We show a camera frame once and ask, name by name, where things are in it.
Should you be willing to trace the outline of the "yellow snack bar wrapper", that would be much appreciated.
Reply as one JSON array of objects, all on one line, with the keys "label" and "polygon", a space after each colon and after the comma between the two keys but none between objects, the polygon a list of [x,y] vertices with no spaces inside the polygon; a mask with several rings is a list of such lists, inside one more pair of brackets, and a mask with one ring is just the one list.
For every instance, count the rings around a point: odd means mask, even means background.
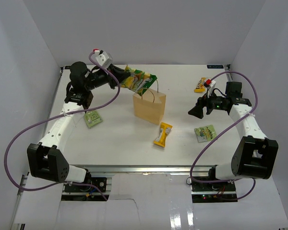
[{"label": "yellow snack bar wrapper", "polygon": [[172,125],[162,122],[160,124],[159,136],[154,140],[153,143],[164,148],[166,145],[166,138],[171,130],[172,130]]}]

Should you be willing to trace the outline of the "green yellow snack bag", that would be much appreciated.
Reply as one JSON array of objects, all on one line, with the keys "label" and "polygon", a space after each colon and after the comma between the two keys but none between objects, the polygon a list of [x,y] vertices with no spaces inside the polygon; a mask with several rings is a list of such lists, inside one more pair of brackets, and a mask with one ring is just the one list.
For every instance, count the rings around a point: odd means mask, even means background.
[{"label": "green yellow snack bag", "polygon": [[157,80],[156,75],[129,66],[125,67],[124,72],[129,76],[120,83],[120,86],[137,93],[139,96],[142,96]]}]

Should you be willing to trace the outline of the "brown paper bag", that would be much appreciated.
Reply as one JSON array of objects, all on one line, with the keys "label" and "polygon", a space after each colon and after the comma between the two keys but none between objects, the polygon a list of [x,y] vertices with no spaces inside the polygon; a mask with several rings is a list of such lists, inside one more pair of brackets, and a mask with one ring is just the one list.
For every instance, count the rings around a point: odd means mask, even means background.
[{"label": "brown paper bag", "polygon": [[133,109],[134,115],[152,124],[159,125],[165,113],[166,94],[157,89],[156,91],[144,88],[146,91],[139,95],[134,93]]}]

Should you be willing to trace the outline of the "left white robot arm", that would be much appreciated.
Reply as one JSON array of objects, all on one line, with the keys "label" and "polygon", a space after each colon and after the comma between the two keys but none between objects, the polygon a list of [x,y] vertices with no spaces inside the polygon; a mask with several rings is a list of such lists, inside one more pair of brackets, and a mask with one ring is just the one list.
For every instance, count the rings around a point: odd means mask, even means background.
[{"label": "left white robot arm", "polygon": [[66,88],[61,117],[37,144],[29,145],[27,156],[33,177],[57,183],[75,183],[81,191],[87,191],[92,185],[90,174],[88,170],[67,162],[63,155],[65,146],[75,126],[91,105],[92,90],[105,84],[114,89],[130,74],[112,64],[105,70],[97,66],[89,69],[81,61],[73,63],[69,70],[70,82]]}]

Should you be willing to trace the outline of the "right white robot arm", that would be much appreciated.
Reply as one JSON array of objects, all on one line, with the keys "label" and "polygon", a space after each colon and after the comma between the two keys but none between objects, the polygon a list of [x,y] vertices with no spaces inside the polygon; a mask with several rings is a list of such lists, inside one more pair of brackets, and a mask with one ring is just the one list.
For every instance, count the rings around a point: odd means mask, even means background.
[{"label": "right white robot arm", "polygon": [[226,111],[234,121],[241,138],[230,162],[213,166],[208,173],[207,185],[213,191],[220,190],[224,180],[242,178],[269,179],[276,160],[278,143],[269,139],[259,128],[249,99],[242,96],[242,83],[229,81],[224,96],[217,96],[212,81],[207,93],[199,97],[189,115],[202,119],[213,110]]}]

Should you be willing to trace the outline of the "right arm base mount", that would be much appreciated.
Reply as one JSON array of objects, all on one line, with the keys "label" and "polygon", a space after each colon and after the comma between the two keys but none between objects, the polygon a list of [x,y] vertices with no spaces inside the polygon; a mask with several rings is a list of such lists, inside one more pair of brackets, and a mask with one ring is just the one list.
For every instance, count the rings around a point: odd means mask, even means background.
[{"label": "right arm base mount", "polygon": [[238,197],[234,183],[198,183],[186,179],[191,188],[194,204],[237,202]]}]

